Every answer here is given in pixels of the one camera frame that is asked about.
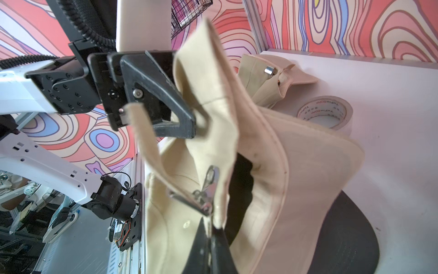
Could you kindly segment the dark grey cap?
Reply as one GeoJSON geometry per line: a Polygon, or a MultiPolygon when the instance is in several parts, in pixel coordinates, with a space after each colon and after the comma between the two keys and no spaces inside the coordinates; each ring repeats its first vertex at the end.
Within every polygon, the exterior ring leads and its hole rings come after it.
{"type": "Polygon", "coordinates": [[[372,225],[341,192],[325,217],[308,273],[373,274],[379,258],[379,243],[372,225]]]}

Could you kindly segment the clear tape roll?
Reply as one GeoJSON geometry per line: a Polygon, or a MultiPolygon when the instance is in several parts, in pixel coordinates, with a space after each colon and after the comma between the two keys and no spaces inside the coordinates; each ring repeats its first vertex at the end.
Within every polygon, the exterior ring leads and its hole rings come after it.
{"type": "Polygon", "coordinates": [[[350,136],[353,113],[352,106],[346,100],[340,97],[321,96],[312,98],[301,106],[296,117],[350,136]]]}

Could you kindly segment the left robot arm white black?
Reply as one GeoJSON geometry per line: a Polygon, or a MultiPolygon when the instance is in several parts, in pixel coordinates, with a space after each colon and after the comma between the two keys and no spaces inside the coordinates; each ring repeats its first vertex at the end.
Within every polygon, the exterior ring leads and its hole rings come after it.
{"type": "Polygon", "coordinates": [[[171,1],[2,1],[1,169],[134,218],[141,200],[111,178],[135,151],[128,104],[157,137],[196,132],[171,75],[174,22],[171,1]]]}

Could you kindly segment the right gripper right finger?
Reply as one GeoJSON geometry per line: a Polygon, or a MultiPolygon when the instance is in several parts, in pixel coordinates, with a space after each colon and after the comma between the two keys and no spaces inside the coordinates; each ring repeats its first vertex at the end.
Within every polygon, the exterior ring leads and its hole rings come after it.
{"type": "Polygon", "coordinates": [[[223,229],[212,228],[211,257],[211,274],[238,273],[223,229]]]}

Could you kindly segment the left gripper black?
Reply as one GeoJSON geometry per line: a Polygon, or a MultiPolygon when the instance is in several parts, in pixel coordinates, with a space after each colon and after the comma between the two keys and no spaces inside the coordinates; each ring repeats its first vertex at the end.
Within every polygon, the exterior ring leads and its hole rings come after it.
{"type": "Polygon", "coordinates": [[[157,137],[195,137],[196,118],[174,85],[174,54],[173,50],[154,50],[88,56],[89,69],[113,131],[128,125],[120,109],[128,102],[137,102],[147,111],[157,137]]]}

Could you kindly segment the beige cap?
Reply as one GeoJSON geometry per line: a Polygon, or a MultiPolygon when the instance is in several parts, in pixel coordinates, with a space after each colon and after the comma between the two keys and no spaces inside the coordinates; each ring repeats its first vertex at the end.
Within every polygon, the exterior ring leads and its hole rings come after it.
{"type": "Polygon", "coordinates": [[[176,53],[177,90],[197,133],[159,147],[147,112],[127,106],[145,185],[146,271],[182,274],[201,219],[223,229],[238,274],[305,274],[323,221],[360,169],[357,142],[256,105],[205,20],[176,53]]]}
{"type": "Polygon", "coordinates": [[[274,55],[243,55],[238,76],[253,102],[272,108],[294,85],[313,84],[318,78],[295,63],[274,55]]]}

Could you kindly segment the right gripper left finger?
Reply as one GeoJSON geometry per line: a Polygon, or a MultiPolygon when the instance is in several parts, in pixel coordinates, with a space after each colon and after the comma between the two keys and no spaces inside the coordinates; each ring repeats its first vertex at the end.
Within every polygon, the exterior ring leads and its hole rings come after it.
{"type": "Polygon", "coordinates": [[[206,234],[204,219],[201,219],[182,274],[209,274],[211,272],[210,242],[210,238],[206,234]]]}

